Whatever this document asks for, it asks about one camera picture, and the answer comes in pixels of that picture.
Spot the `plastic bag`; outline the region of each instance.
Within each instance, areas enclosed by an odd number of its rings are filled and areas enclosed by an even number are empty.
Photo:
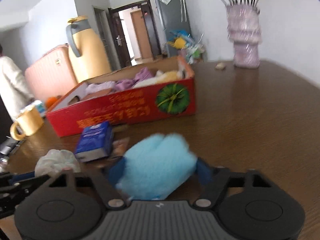
[[[62,170],[80,172],[80,165],[74,154],[67,150],[50,150],[47,155],[41,157],[35,168],[35,175],[41,176],[48,174],[54,176]]]

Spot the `blue plush toy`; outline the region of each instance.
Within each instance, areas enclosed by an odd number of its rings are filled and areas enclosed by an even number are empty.
[[[196,162],[182,136],[155,134],[126,152],[117,187],[132,199],[163,200],[195,172]]]

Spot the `refrigerator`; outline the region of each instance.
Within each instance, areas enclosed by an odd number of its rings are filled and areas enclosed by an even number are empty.
[[[185,30],[187,33],[191,34],[188,12],[186,9],[187,15],[185,17],[183,6],[182,6],[183,21],[181,22],[180,0],[171,0],[167,5],[161,2],[161,0],[156,0],[156,4],[158,8],[160,22],[167,39],[166,41],[171,41],[172,38],[174,37],[174,35],[171,34],[170,31]],[[168,57],[173,57],[178,55],[178,50],[171,47],[170,45],[166,44],[165,48],[168,53]]]

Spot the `yellow mug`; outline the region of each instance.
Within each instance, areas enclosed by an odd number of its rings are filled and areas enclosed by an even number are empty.
[[[10,127],[11,137],[17,141],[23,140],[26,136],[35,134],[44,122],[35,106],[20,114]],[[17,126],[21,128],[23,134],[19,134]]]

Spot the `blue box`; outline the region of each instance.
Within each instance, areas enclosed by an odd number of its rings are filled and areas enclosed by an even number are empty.
[[[112,151],[113,132],[109,122],[84,128],[75,156],[83,163],[109,157]]]

